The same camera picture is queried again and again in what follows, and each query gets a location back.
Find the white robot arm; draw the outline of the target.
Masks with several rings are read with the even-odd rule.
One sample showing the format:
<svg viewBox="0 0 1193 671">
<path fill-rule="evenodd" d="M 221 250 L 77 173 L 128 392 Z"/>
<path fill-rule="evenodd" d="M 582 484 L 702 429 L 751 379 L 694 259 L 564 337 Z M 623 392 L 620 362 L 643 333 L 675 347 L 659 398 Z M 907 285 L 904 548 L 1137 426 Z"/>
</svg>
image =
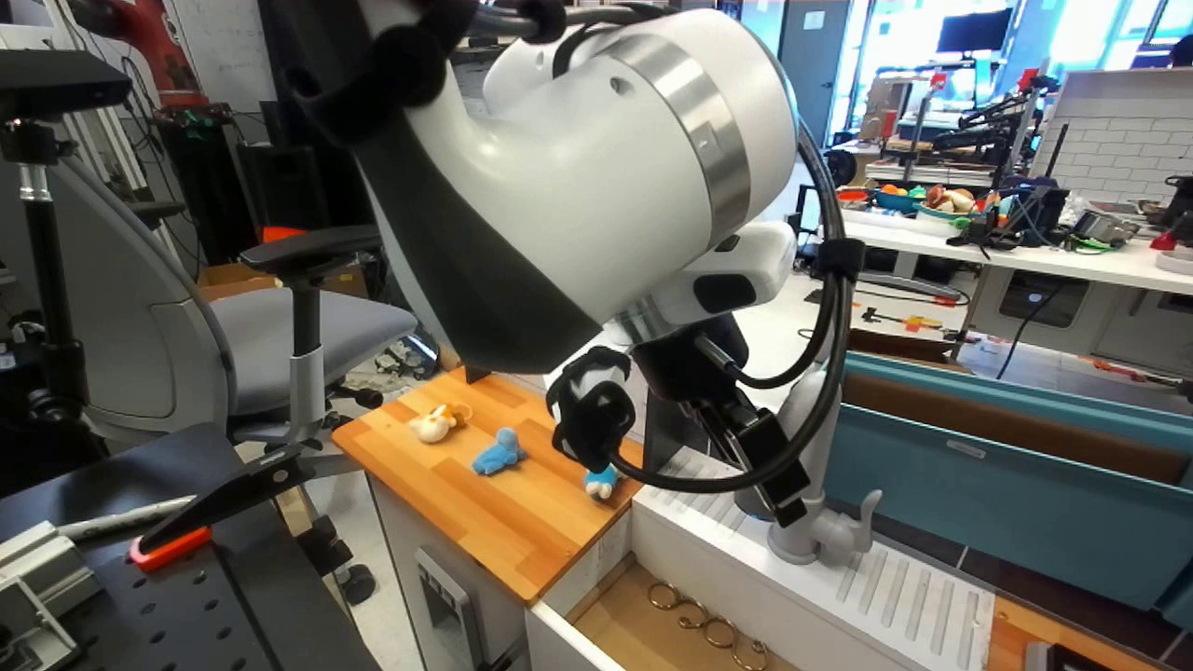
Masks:
<svg viewBox="0 0 1193 671">
<path fill-rule="evenodd" d="M 484 16 L 283 0 L 296 96 L 354 159 L 399 286 L 461 362 L 551 379 L 567 457 L 669 480 L 623 457 L 643 375 L 727 451 L 727 492 L 799 520 L 789 433 L 730 375 L 730 315 L 776 290 L 789 246 L 762 220 L 799 152 L 783 69 L 721 11 L 612 8 L 582 35 L 528 0 L 465 93 L 456 47 Z"/>
</svg>

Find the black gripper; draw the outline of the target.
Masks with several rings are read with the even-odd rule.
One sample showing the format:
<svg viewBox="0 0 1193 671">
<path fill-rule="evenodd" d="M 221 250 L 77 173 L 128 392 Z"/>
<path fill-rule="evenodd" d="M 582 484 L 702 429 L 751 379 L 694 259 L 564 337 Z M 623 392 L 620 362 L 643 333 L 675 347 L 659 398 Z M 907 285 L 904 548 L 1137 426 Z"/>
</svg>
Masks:
<svg viewBox="0 0 1193 671">
<path fill-rule="evenodd" d="M 789 462 L 789 440 L 779 418 L 743 392 L 751 347 L 735 318 L 677 327 L 675 337 L 634 347 L 629 358 L 654 394 L 670 405 L 716 457 L 730 462 L 738 480 L 762 480 L 757 495 L 776 527 L 805 513 L 805 466 Z"/>
</svg>

